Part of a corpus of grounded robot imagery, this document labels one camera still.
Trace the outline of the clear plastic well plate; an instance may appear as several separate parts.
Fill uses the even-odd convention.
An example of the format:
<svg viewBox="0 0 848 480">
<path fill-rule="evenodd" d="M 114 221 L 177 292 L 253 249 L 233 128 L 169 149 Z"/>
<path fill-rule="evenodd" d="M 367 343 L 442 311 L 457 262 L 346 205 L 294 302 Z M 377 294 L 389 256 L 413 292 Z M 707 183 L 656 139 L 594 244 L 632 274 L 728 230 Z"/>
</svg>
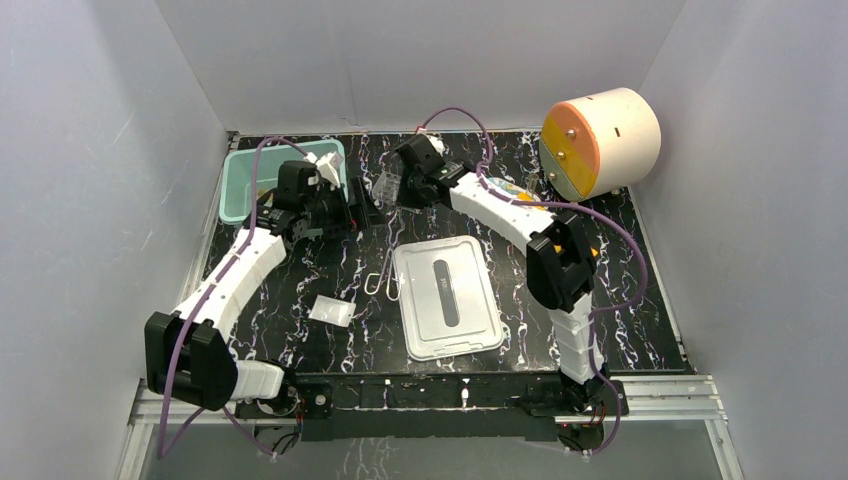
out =
<svg viewBox="0 0 848 480">
<path fill-rule="evenodd" d="M 371 195 L 378 208 L 399 208 L 401 176 L 388 171 L 382 172 L 371 189 Z"/>
</svg>

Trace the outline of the metal crucible tongs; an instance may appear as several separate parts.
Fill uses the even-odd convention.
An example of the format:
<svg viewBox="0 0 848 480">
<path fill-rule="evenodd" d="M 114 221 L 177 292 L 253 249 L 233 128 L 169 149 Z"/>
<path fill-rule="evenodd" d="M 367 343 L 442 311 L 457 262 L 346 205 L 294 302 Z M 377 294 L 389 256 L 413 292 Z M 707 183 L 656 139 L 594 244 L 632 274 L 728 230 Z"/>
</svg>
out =
<svg viewBox="0 0 848 480">
<path fill-rule="evenodd" d="M 397 246 L 399 232 L 403 230 L 399 208 L 390 211 L 386 229 L 386 246 L 383 252 L 382 264 L 378 271 L 366 276 L 363 291 L 366 295 L 375 296 L 383 291 L 388 301 L 397 302 L 400 297 L 399 284 L 394 273 L 393 254 Z"/>
</svg>

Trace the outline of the small white plastic bag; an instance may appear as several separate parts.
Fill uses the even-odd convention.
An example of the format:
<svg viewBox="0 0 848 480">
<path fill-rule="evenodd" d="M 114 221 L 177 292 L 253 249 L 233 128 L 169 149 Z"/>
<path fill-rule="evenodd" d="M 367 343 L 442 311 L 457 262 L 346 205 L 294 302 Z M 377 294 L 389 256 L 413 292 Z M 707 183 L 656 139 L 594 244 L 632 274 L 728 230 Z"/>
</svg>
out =
<svg viewBox="0 0 848 480">
<path fill-rule="evenodd" d="M 347 328 L 352 321 L 355 310 L 355 303 L 318 295 L 310 309 L 308 318 L 328 325 Z"/>
</svg>

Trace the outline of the white plastic box lid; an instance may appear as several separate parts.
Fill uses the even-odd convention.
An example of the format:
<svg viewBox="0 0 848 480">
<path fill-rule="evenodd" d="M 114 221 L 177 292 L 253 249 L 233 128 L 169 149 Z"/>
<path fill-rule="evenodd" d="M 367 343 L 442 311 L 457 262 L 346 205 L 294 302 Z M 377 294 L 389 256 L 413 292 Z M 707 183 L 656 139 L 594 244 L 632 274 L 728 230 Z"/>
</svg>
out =
<svg viewBox="0 0 848 480">
<path fill-rule="evenodd" d="M 425 362 L 499 348 L 505 337 L 480 241 L 404 244 L 393 271 L 408 355 Z"/>
</svg>

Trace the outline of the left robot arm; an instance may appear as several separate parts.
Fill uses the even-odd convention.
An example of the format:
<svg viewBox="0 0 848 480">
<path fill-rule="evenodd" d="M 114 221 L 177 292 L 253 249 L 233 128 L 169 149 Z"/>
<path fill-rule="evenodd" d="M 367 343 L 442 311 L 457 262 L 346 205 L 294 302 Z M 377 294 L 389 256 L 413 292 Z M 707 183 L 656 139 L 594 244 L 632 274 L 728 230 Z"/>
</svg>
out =
<svg viewBox="0 0 848 480">
<path fill-rule="evenodd" d="M 384 222 L 363 179 L 342 179 L 328 159 L 286 161 L 275 187 L 256 193 L 234 245 L 170 313 L 144 327 L 149 389 L 206 410 L 256 400 L 275 416 L 299 400 L 292 373 L 279 364 L 236 360 L 228 342 L 266 277 L 305 239 L 345 237 Z"/>
</svg>

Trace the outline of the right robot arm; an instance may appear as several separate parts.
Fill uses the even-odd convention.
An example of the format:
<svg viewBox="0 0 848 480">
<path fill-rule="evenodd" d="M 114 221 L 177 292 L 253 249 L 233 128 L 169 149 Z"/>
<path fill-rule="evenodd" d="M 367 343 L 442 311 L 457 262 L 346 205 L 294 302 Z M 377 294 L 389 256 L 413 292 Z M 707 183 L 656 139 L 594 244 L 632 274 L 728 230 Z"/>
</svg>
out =
<svg viewBox="0 0 848 480">
<path fill-rule="evenodd" d="M 394 147 L 401 162 L 399 202 L 413 208 L 443 205 L 523 253 L 525 284 L 553 326 L 564 403 L 577 414 L 590 413 L 603 399 L 604 359 L 590 318 L 595 260 L 580 219 L 509 194 L 470 162 L 447 159 L 438 143 L 418 133 Z"/>
</svg>

